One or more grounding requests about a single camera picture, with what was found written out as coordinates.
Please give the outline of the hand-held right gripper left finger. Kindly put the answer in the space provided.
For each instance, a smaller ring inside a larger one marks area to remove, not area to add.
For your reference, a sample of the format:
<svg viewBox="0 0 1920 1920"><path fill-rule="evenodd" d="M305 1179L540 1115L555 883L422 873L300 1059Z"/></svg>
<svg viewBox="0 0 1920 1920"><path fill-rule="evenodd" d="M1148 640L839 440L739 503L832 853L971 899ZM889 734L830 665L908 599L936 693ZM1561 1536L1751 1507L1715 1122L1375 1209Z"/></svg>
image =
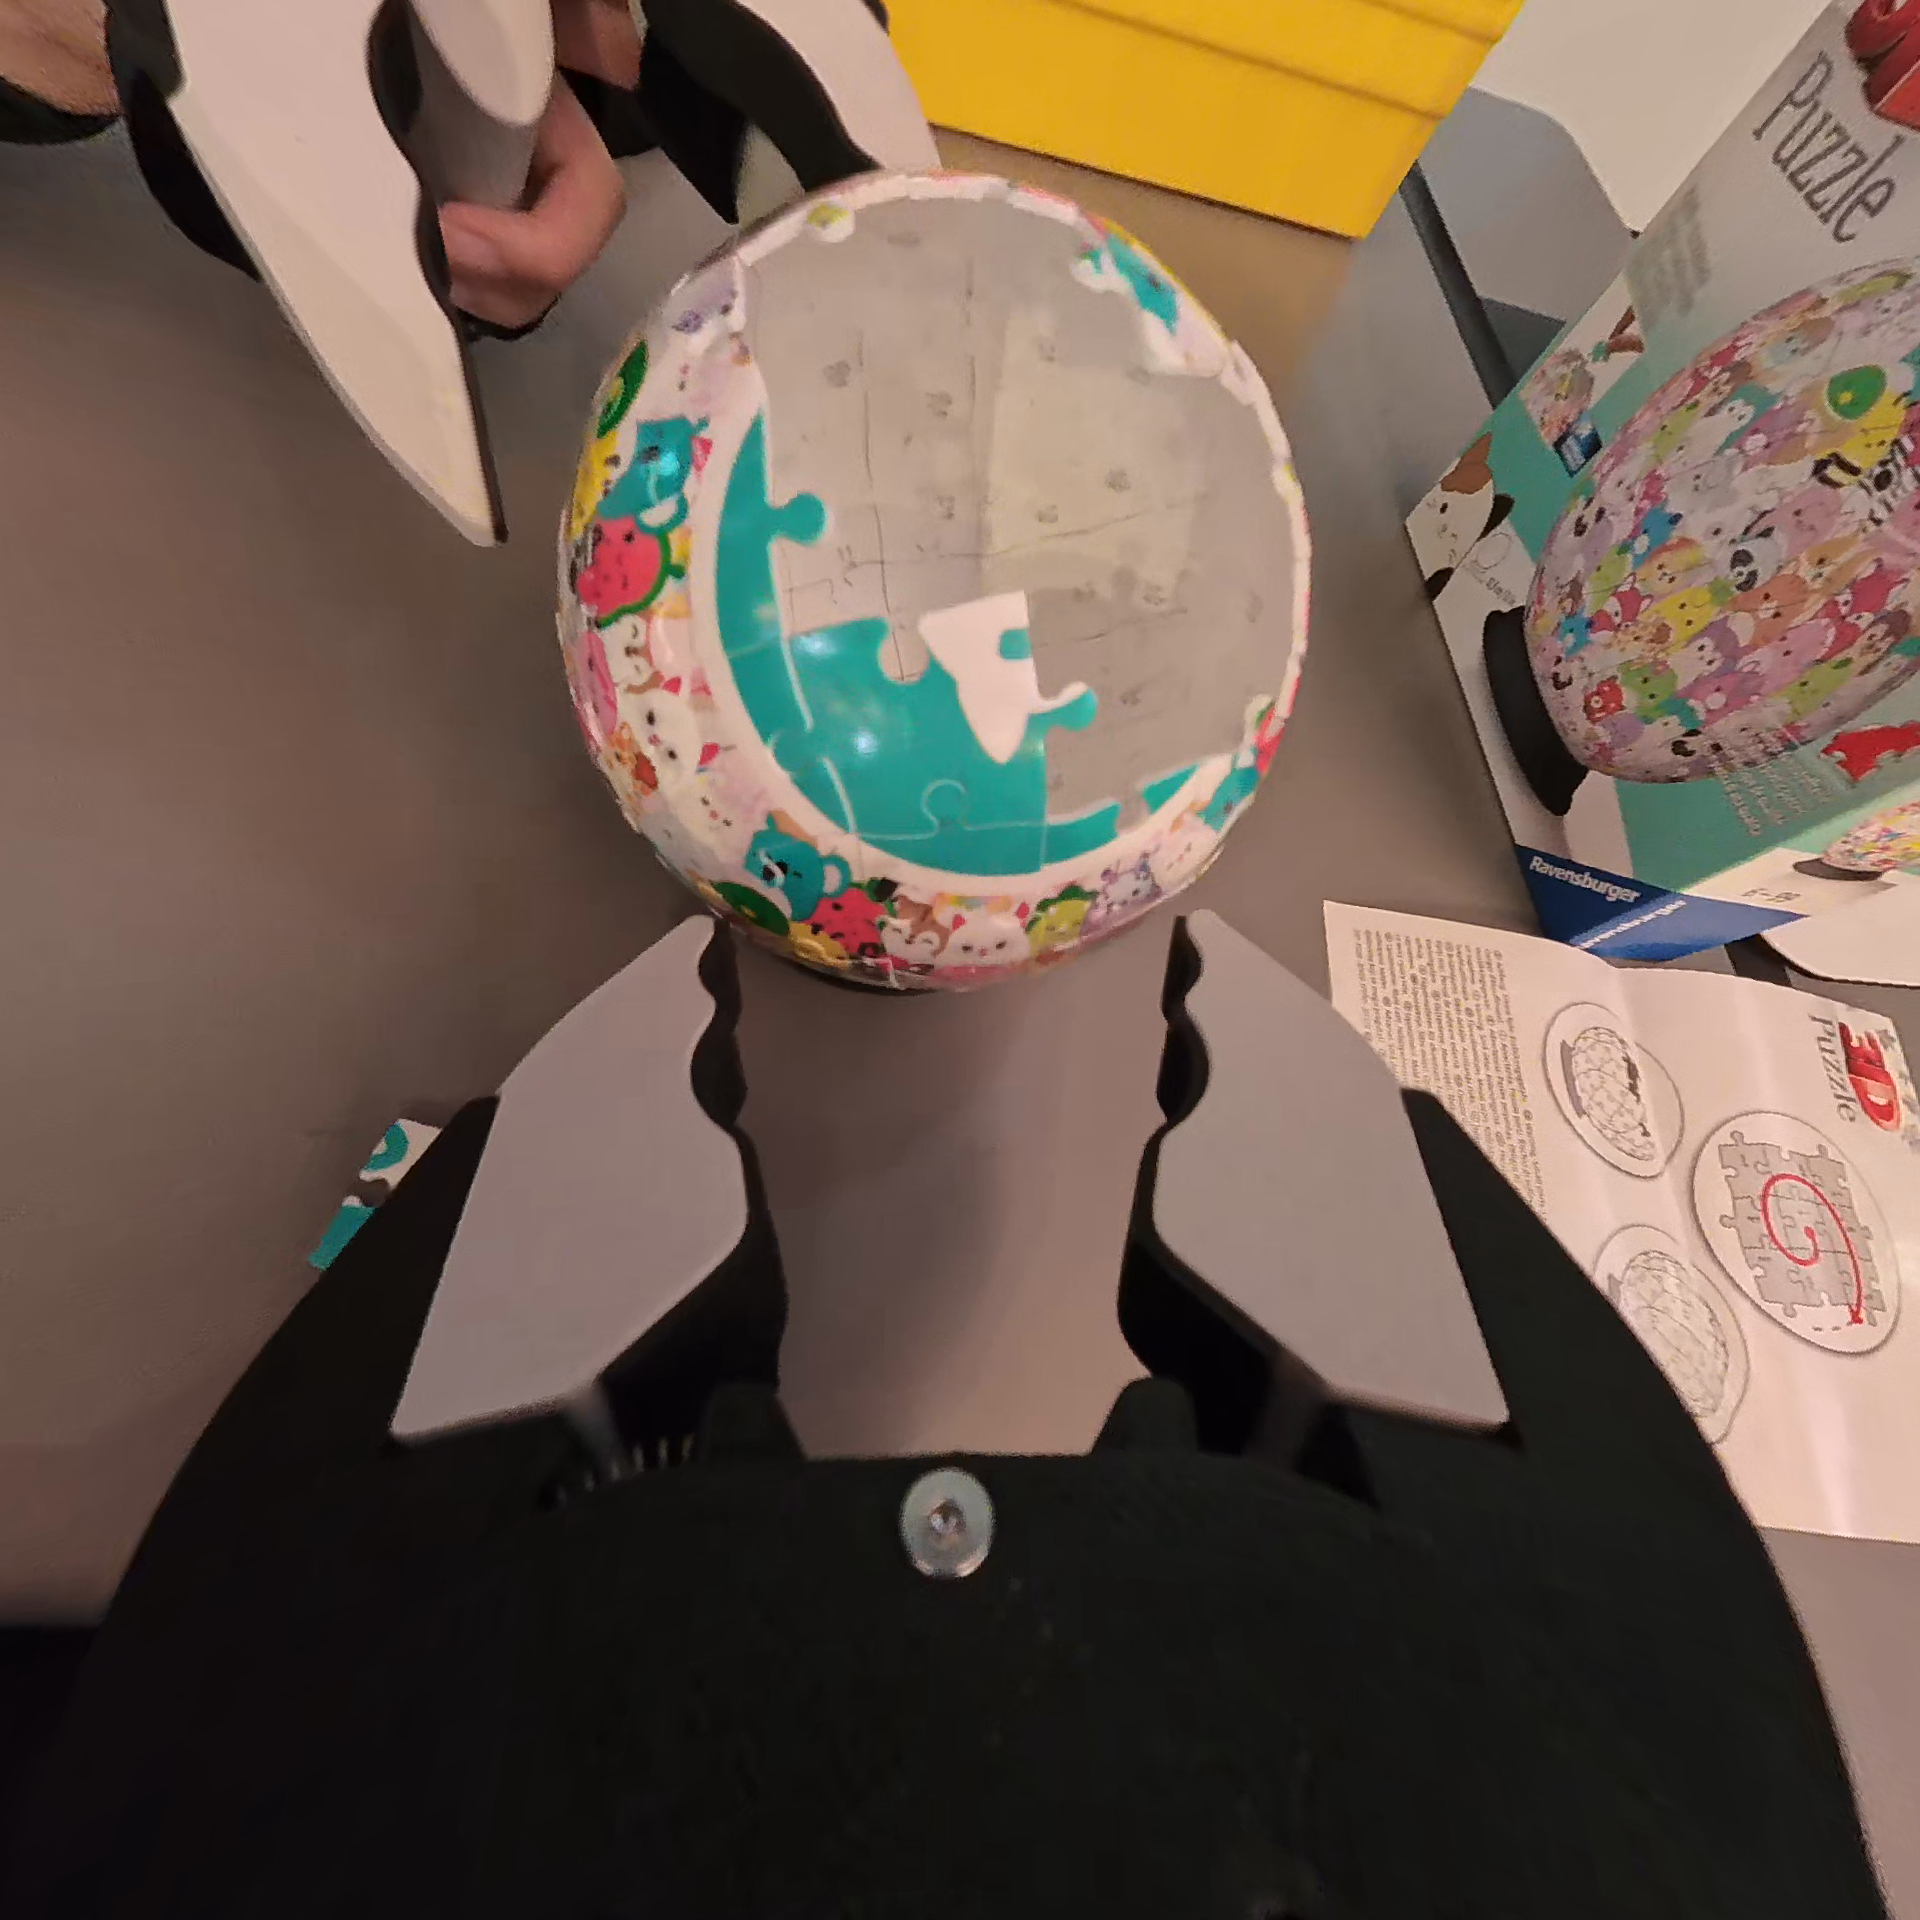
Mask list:
<svg viewBox="0 0 1920 1920"><path fill-rule="evenodd" d="M665 931L515 1064L425 1312L391 1437L585 1413L750 1227L747 1170L695 1086L721 1014L708 915Z"/></svg>

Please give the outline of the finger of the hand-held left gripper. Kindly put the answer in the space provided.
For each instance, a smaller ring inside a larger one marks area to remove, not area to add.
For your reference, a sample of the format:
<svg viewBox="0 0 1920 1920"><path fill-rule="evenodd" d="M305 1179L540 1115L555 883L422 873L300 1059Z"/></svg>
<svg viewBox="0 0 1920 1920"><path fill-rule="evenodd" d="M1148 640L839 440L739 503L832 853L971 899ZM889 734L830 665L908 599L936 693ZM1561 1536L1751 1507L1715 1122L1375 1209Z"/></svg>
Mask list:
<svg viewBox="0 0 1920 1920"><path fill-rule="evenodd" d="M864 174L925 174L941 157L883 6L862 2L641 2L639 118L724 224L759 138L814 193Z"/></svg>
<svg viewBox="0 0 1920 1920"><path fill-rule="evenodd" d="M278 311L391 465L502 543L440 206L520 210L545 2L157 2L157 91Z"/></svg>

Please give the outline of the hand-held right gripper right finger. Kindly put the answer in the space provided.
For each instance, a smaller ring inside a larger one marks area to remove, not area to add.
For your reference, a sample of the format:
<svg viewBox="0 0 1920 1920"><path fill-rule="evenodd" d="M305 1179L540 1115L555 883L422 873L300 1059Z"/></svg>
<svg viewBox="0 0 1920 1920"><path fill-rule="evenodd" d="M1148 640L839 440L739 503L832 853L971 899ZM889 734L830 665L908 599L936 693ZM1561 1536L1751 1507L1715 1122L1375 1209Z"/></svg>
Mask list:
<svg viewBox="0 0 1920 1920"><path fill-rule="evenodd" d="M1200 1086L1158 1139L1145 1221L1180 1266L1334 1400L1499 1429L1480 1338L1400 1082L1356 1025L1211 910L1180 919L1167 1011Z"/></svg>

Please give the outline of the teal and white puzzle piece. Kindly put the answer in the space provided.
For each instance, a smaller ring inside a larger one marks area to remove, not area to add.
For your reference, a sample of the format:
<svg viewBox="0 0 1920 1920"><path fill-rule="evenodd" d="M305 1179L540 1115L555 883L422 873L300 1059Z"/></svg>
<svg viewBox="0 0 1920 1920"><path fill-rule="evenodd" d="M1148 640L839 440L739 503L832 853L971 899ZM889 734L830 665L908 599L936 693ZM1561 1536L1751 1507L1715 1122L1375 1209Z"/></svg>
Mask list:
<svg viewBox="0 0 1920 1920"><path fill-rule="evenodd" d="M398 1191L428 1147L440 1135L440 1127L421 1118L396 1118L363 1166L352 1174L352 1185L326 1218L326 1227L305 1266L312 1273L329 1271L355 1233Z"/></svg>

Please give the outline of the colourful puzzle ball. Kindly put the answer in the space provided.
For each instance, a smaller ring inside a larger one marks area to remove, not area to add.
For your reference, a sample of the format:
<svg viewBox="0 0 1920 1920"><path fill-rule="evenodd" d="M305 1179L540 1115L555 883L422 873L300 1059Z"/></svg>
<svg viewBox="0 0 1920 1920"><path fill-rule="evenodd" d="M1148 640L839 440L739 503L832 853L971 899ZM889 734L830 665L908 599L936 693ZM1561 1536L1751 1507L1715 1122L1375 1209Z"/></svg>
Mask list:
<svg viewBox="0 0 1920 1920"><path fill-rule="evenodd" d="M1027 592L1091 726L995 762L921 613ZM1277 754L1310 527L1254 360L1124 229L872 174L684 277L593 395L557 637L593 770L743 937L856 991L1055 969L1190 886Z"/></svg>

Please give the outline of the puzzle ball cardboard box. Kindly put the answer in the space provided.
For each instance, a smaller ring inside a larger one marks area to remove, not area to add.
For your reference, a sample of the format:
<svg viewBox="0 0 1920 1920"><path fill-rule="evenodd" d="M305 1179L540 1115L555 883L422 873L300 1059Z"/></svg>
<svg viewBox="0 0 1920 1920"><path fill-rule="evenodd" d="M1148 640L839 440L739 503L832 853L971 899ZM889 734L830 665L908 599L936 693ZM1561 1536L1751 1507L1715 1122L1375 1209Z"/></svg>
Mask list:
<svg viewBox="0 0 1920 1920"><path fill-rule="evenodd" d="M1827 5L1406 529L1542 935L1915 982L1915 5Z"/></svg>

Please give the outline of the person's left hand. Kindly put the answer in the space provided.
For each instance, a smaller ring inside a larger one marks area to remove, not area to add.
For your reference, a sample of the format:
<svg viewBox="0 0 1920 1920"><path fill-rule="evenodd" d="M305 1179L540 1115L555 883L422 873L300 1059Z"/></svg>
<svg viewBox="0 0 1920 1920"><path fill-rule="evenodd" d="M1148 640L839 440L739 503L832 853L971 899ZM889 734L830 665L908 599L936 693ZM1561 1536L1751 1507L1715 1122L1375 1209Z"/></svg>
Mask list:
<svg viewBox="0 0 1920 1920"><path fill-rule="evenodd" d="M438 210L455 309L501 333L540 323L625 210L617 162L567 80L537 125L527 192L520 207L453 201Z"/></svg>

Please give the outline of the white instruction sheet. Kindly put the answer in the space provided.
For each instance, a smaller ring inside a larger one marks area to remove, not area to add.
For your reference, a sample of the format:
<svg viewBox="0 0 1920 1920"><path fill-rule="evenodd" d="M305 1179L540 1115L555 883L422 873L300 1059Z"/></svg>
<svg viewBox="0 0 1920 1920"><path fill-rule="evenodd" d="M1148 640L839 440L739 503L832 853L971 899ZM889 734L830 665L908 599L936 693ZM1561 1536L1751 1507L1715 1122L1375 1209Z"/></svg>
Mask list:
<svg viewBox="0 0 1920 1920"><path fill-rule="evenodd" d="M1769 1528L1917 1538L1917 1118L1833 998L1326 902L1334 1007L1631 1325Z"/></svg>

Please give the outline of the yellow plastic box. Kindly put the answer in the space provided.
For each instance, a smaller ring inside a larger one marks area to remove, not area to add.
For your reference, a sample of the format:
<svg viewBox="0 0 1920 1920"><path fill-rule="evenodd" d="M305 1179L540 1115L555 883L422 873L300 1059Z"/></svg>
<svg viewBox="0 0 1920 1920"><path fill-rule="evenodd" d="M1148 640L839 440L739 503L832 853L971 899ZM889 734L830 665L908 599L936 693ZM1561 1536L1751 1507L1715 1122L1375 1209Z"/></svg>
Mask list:
<svg viewBox="0 0 1920 1920"><path fill-rule="evenodd" d="M927 120L1366 235L1520 2L889 2Z"/></svg>

